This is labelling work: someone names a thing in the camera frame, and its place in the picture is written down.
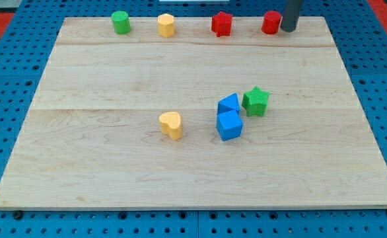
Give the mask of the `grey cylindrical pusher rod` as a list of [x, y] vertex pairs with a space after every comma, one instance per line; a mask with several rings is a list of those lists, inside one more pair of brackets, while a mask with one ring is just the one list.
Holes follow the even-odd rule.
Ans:
[[287, 0], [280, 24], [282, 31], [295, 31], [303, 3], [304, 0]]

